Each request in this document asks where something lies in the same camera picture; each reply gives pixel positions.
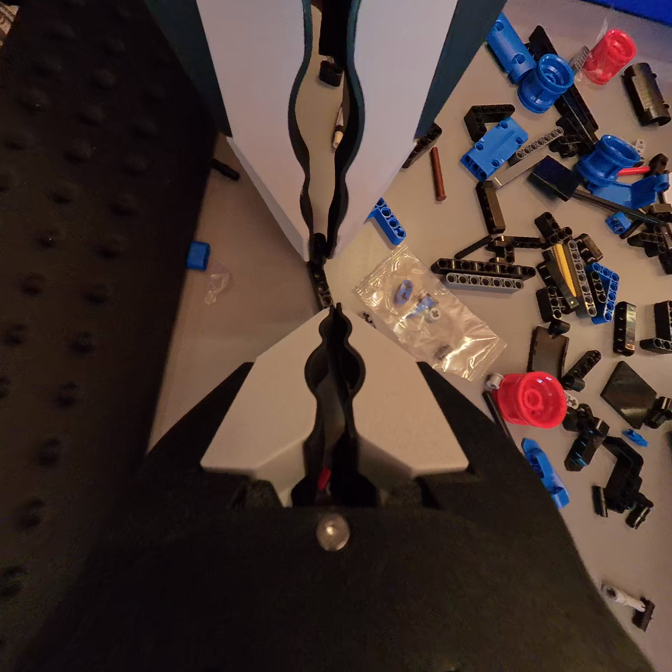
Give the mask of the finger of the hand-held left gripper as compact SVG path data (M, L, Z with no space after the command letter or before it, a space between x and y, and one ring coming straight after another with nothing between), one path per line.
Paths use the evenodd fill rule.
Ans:
M352 1L345 134L335 152L330 258L356 238L414 146L457 1Z
M314 236L310 158L296 118L313 49L309 1L198 1L229 144L303 261Z

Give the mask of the blue rounded panel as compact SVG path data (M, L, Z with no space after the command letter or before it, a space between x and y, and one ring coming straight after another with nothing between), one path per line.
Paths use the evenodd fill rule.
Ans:
M504 13L495 20L486 43L513 84L521 83L526 74L536 68L537 61Z

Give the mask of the blue short liftarm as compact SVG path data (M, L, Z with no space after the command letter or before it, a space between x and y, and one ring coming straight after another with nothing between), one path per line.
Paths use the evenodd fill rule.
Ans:
M407 237L405 228L383 198L376 202L367 219L378 225L391 245L397 247L405 241Z

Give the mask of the black thick beam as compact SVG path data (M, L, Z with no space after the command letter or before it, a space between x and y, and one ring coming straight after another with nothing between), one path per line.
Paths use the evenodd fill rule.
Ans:
M537 290L535 296L543 323L563 320L565 300L558 288L545 286Z

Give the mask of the red wheel rim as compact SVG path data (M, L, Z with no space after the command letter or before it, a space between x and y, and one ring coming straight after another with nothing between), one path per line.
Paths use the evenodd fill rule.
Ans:
M567 398L560 382L545 372L507 374L493 392L495 404L508 423L552 429L567 414Z
M634 58L634 39L621 29L610 29L589 51L583 65L585 77L602 86L612 80Z

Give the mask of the black square panel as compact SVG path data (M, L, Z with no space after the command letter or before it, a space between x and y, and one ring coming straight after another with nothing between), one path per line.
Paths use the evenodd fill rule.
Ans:
M633 429L639 430L658 397L625 361L617 363L600 397Z

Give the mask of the blue flat panel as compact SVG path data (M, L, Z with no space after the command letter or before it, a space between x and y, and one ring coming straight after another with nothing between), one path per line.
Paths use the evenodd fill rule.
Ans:
M486 181L528 141L528 133L511 117L500 121L475 142L461 163L477 180Z

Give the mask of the brown axle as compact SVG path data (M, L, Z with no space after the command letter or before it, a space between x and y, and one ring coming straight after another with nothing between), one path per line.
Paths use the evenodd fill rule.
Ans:
M432 168L433 190L436 202L444 202L446 200L446 189L443 182L443 174L441 170L440 154L436 146L432 147L430 152L430 163Z

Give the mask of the black and grey pin connector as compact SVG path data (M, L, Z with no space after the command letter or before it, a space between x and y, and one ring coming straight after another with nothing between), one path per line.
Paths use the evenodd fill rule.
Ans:
M632 624L639 630L646 632L652 620L656 608L653 601L645 597L637 598L617 587L602 583L601 593L613 603L626 607L632 611Z

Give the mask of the blue fairing panel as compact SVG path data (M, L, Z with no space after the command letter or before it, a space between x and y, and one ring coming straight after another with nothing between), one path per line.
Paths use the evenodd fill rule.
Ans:
M616 182L607 190L605 198L620 206L630 209L639 209L650 206L660 193L669 188L669 174L646 176L634 183Z

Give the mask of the black angled liftarm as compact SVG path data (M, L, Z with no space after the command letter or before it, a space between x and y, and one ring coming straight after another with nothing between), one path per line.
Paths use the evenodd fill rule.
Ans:
M415 147L402 165L402 169L408 169L419 158L424 156L425 153L430 151L441 137L441 134L441 127L437 123L433 122L426 134L416 140Z

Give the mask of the blue angled beam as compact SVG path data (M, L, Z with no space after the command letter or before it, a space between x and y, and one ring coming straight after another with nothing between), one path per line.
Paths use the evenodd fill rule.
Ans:
M596 316L591 318L592 323L612 322L616 312L620 276L598 262L588 264L585 267L585 273L596 310Z

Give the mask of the black thin axle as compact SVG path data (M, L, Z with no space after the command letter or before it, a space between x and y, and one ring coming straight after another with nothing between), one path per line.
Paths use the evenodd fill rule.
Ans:
M630 220L641 220L647 223L670 223L671 222L671 214L670 213L663 213L660 215L657 214L646 214L642 210L639 209L633 209L629 208L627 206L622 206L620 204L613 203L607 199L603 199L597 196L592 195L588 191L585 191L584 189L577 189L571 196L574 199L581 200L582 202L586 202L588 204L592 204L594 206L597 206L607 212L611 212L613 214L616 213L623 213L625 214Z

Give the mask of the grey desk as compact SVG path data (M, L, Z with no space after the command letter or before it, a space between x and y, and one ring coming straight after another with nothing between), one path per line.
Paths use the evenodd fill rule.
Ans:
M504 9L522 38L541 25L561 55L572 58L581 46L593 46L605 28L627 32L637 44L635 62L647 62L657 74L665 100L671 105L671 28L585 1L509 1ZM326 225L334 186L333 157L327 145L340 104L340 90L317 80L316 47L307 79L298 96L297 117L310 151L310 197L315 225ZM584 100L596 118L598 133L615 134L646 143L646 158L664 153L671 159L671 123L640 128L619 78L604 87L578 82ZM435 202L429 158L401 171L382 194L407 227L407 244L424 264L452 256L477 240L485 231L475 195L475 182L460 165L471 146L463 117L475 104L514 103L516 91L500 72L483 46L438 115L443 134L438 141L448 201ZM525 176L499 193L508 235L532 236L533 220L550 211L560 224L576 233L588 233L604 254L603 263L619 273L617 298L636 306L636 342L655 336L653 306L671 299L671 276L655 258L629 246L606 226L607 214L576 200L562 202L539 192ZM362 304L353 289L391 250L374 223L365 223L355 241L327 264L332 295L353 313ZM150 445L206 396L242 362L252 361L276 342L312 318L316 312L310 282L301 260L268 211L250 179L238 184L211 173L197 227L197 239L212 246L214 272L231 274L230 282L212 304L205 297L214 286L208 274L189 272L181 296L163 388L155 414ZM488 292L458 291L471 311L507 343L507 349L490 370L524 371L532 330L539 322L535 292L539 279L508 296ZM627 362L655 391L671 395L671 355L643 351L639 344L631 357L611 351L613 327L572 319L567 353L572 365L586 350L599 349L602 361L587 376L579 399L622 436L627 423L600 397L616 367ZM626 526L625 516L610 512L600 518L593 512L591 487L605 484L613 456L600 449L592 463L578 473L567 473L564 460L573 434L561 428L543 432L512 427L520 441L538 441L561 474L570 493L570 505L562 511L584 563L598 586L604 581L620 589L645 595L656 604L648 632L633 627L630 613L608 602L657 671L671 670L671 422L659 429L643 427L649 442L643 448L643 492L654 503L639 530Z

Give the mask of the black long studless beam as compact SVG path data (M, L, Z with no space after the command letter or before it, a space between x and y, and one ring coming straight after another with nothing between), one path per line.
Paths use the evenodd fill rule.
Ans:
M526 46L536 60L547 54L558 55L548 34L541 25L534 28L529 35ZM562 117L575 123L576 132L583 137L586 145L594 145L597 142L595 132L599 126L576 85L572 85L559 96L554 106Z

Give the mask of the black and grey brick assembly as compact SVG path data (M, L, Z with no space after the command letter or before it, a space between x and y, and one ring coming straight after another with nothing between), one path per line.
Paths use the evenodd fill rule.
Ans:
M340 89L343 80L343 69L338 66L330 57L323 59L320 63L318 79L322 84L334 89ZM337 115L335 117L335 124L332 133L332 149L336 151L343 139L345 132L345 118L343 112L343 100L341 100Z

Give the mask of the black smooth flat panel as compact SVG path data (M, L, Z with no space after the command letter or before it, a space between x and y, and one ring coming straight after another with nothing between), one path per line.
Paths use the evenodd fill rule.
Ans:
M583 185L583 178L576 171L551 156L545 156L537 163L527 180L543 194L563 202L570 200L576 189Z

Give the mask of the black glossy curved panel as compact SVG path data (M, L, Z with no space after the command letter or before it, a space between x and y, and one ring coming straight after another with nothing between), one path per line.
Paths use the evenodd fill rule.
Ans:
M568 344L569 338L566 335L551 335L546 327L535 327L527 358L527 372L545 372L560 380Z

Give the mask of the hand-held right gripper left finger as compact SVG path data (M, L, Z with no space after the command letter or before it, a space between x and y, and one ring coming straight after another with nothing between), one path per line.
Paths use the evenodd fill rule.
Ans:
M290 505L316 420L305 366L323 342L319 325L328 315L322 310L256 358L200 461L204 470L268 481Z

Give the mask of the clear zip bag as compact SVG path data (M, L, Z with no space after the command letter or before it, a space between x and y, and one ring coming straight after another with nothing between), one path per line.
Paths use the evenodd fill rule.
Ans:
M393 303L393 293L404 279L413 282L413 295L407 304L399 307ZM425 362L442 374L475 382L487 373L506 347L406 245L391 252L356 284L353 292L363 303L365 312L391 331L416 361ZM439 302L440 319L434 322L423 318L406 319L425 294ZM453 348L452 353L443 360L435 359L436 349L445 344Z

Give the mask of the light grey long beam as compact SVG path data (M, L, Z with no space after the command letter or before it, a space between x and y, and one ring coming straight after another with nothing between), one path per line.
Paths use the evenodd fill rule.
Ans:
M564 134L564 129L557 126L537 140L520 148L491 176L490 181L494 188L499 190L527 171L532 170L543 159L550 156L550 145Z

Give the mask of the black thin liftarm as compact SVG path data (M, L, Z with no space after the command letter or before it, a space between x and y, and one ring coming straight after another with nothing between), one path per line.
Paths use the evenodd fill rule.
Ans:
M327 309L327 315L318 325L320 342L309 355L304 373L317 402L316 431L324 460L330 460L349 439L351 393L358 369L357 359L352 358L349 349L351 323L341 304L332 298L324 270L326 260L326 239L314 234L310 238L307 270L317 307Z

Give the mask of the blue wheel rim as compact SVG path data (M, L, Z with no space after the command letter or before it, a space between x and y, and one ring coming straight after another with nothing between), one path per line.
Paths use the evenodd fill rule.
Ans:
M640 160L640 154L629 142L604 134L592 152L578 160L574 170L589 188L603 188L615 183L622 169L634 167Z
M570 64L555 54L543 55L519 83L517 96L526 110L545 113L575 81Z

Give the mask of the black long axle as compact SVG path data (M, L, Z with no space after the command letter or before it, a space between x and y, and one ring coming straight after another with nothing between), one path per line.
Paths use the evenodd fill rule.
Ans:
M512 436L512 434L509 431L508 425L505 422L503 416L500 413L500 410L495 402L495 399L492 395L492 391L487 389L483 391L483 399L486 403L486 406L488 407L492 420L497 424L497 426L501 429L501 431L506 435L509 441L512 443L515 443L515 440Z

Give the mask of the clear plastic scrap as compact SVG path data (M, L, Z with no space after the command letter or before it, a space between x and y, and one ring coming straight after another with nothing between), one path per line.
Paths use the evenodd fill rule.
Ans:
M207 306L214 305L220 296L224 293L231 284L231 273L227 268L215 269L209 275L206 294L204 297L204 304Z

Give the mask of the black stubby beam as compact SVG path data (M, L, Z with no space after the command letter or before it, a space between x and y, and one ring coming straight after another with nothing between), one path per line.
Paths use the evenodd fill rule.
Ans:
M630 357L636 351L637 309L632 303L619 301L614 314L612 351L620 356Z

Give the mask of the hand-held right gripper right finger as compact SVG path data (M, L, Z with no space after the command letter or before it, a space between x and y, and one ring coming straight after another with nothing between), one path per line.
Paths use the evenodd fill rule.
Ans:
M340 305L335 385L344 421L335 446L335 502L377 503L381 491L417 477L467 469L419 363Z

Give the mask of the black rectangular panel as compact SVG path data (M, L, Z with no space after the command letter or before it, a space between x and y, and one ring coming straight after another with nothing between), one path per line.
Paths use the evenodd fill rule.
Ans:
M488 233L492 237L504 234L506 224L499 204L497 189L493 182L490 180L479 181L476 184L475 192Z

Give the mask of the dark grey long beam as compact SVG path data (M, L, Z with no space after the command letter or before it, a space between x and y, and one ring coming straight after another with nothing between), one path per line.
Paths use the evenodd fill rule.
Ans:
M518 279L470 273L447 273L442 277L441 282L448 290L493 294L512 294L524 287L524 282Z

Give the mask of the black flat liftarm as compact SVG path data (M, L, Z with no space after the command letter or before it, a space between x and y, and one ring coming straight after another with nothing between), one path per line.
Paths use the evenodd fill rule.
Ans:
M585 389L585 378L601 361L601 352L596 349L586 351L579 360L570 367L560 379L564 390L582 392Z

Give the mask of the dark grey beam with holes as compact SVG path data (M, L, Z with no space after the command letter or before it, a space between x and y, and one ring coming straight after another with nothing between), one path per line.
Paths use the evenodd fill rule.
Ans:
M575 290L578 307L576 312L581 317L593 318L597 316L597 311L585 273L585 265L581 257L577 244L573 239L568 239L564 245L565 256L572 280L573 288Z

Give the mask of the yellow axle rod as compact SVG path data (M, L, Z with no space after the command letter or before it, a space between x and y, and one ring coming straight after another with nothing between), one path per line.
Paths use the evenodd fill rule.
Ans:
M559 275L562 278L562 282L564 283L563 286L567 287L567 304L573 310L576 310L578 308L579 301L577 298L575 282L573 280L573 276L567 261L567 256L565 254L565 248L561 244L556 244L551 247L551 252L554 263L558 268Z

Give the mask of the black short liftarm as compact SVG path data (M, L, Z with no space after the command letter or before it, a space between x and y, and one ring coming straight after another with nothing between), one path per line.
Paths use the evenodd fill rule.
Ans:
M473 105L464 116L467 133L473 143L491 128L510 118L516 111L513 104Z

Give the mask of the blue wedge panel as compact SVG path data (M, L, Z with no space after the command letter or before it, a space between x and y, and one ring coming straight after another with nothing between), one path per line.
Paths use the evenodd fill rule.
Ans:
M542 484L554 501L557 509L567 507L570 502L569 494L564 484L560 480L559 475L552 466L546 453L536 441L531 439L522 440L522 449L525 458L532 466L535 473L539 476Z

